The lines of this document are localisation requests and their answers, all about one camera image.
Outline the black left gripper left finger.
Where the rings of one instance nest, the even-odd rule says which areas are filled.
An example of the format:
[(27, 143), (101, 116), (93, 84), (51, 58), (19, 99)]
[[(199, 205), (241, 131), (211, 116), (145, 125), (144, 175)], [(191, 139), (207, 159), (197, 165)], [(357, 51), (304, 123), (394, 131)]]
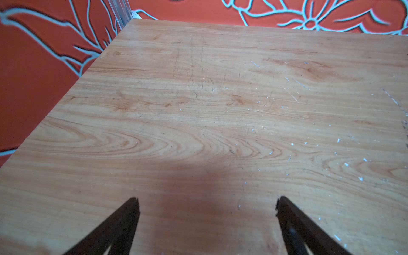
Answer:
[(65, 252), (66, 255), (128, 255), (140, 217), (137, 198), (127, 200), (119, 209)]

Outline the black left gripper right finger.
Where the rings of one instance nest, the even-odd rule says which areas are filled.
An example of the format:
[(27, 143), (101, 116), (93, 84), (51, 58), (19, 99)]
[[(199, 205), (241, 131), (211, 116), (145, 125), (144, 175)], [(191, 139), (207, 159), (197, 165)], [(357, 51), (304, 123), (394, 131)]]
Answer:
[(276, 204), (276, 217), (289, 255), (349, 255), (289, 198), (281, 196)]

